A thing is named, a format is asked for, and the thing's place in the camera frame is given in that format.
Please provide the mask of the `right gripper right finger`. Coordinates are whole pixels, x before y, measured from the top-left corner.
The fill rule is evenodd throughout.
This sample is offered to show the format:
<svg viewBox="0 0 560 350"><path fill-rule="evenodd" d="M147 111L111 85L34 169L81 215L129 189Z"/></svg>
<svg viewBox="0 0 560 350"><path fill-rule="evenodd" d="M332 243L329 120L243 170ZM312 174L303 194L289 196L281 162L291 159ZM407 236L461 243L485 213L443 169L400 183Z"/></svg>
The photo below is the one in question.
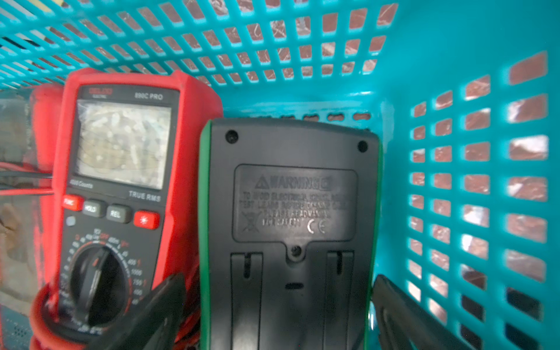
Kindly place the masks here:
<svg viewBox="0 0 560 350"><path fill-rule="evenodd" d="M469 348L385 275L376 277L371 300L382 349Z"/></svg>

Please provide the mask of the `red multimeter with display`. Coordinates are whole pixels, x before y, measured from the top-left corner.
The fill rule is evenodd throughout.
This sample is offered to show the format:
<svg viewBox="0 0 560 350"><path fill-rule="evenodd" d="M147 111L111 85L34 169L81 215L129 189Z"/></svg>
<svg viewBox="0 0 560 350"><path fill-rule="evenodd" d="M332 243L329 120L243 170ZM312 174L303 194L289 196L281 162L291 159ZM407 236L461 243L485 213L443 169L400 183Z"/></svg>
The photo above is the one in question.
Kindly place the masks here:
<svg viewBox="0 0 560 350"><path fill-rule="evenodd" d="M84 349L182 280L177 348L200 337L201 133L223 116L207 84L81 69L67 77L52 174L48 283L30 313L32 349Z"/></svg>

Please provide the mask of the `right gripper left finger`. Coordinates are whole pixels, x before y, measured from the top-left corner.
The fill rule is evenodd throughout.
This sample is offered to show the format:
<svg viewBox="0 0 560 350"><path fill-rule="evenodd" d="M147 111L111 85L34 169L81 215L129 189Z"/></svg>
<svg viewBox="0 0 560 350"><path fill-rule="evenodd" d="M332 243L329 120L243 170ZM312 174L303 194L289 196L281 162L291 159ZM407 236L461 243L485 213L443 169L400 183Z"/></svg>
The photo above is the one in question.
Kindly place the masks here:
<svg viewBox="0 0 560 350"><path fill-rule="evenodd" d="M184 275L172 275L85 348L172 349L182 322L185 300Z"/></svg>

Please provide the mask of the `large red multimeter taped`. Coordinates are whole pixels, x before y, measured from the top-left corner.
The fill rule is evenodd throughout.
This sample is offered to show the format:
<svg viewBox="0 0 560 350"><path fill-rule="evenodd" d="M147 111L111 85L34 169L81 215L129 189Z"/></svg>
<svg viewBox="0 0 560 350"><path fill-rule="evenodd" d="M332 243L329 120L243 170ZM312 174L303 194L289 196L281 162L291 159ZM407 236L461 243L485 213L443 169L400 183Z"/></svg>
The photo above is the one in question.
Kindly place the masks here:
<svg viewBox="0 0 560 350"><path fill-rule="evenodd" d="M58 84L1 92L1 348L28 349L29 315L48 282L52 170L61 99Z"/></svg>

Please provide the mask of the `teal plastic basket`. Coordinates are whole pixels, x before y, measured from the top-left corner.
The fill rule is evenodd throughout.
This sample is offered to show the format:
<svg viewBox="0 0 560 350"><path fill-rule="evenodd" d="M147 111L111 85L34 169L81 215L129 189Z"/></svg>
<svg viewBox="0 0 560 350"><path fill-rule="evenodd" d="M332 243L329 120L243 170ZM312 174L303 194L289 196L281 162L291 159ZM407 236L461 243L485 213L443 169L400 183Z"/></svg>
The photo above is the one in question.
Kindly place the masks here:
<svg viewBox="0 0 560 350"><path fill-rule="evenodd" d="M1 88L81 68L383 141L376 272L472 349L559 348L558 1L3 1Z"/></svg>

